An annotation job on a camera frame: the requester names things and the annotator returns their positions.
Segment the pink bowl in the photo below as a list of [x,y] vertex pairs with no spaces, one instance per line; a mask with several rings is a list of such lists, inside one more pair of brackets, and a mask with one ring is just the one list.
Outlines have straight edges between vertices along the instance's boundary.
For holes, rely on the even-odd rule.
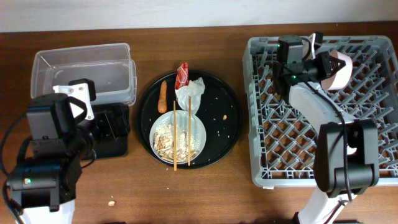
[[328,91],[340,90],[343,89],[348,84],[351,78],[351,74],[353,71],[353,61],[349,56],[341,52],[337,52],[335,50],[331,51],[330,55],[334,58],[343,60],[346,63],[346,65],[342,69],[340,69],[336,74],[334,74],[332,77],[322,80],[321,86],[324,90]]

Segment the blue plastic cup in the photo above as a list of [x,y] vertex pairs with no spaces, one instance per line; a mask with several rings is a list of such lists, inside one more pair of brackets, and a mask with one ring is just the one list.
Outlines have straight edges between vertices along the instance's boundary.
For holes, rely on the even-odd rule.
[[352,148],[352,147],[347,147],[347,154],[348,155],[352,155],[356,152],[356,148]]

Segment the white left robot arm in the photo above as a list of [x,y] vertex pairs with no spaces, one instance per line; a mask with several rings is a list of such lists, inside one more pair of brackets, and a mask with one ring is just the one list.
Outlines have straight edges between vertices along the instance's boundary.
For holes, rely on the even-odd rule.
[[25,117],[31,135],[22,143],[3,197],[16,223],[71,223],[75,211],[80,161],[94,147],[117,141],[130,132],[129,107],[123,103],[88,105],[64,93],[31,100]]

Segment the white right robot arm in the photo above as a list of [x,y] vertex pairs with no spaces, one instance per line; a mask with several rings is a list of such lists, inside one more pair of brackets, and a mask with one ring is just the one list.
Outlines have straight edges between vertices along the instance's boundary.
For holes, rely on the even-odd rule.
[[377,126],[339,107],[328,90],[348,85],[352,59],[338,51],[316,50],[323,36],[278,38],[272,66],[274,90],[303,114],[317,134],[313,173],[317,186],[293,223],[333,223],[342,209],[379,181]]

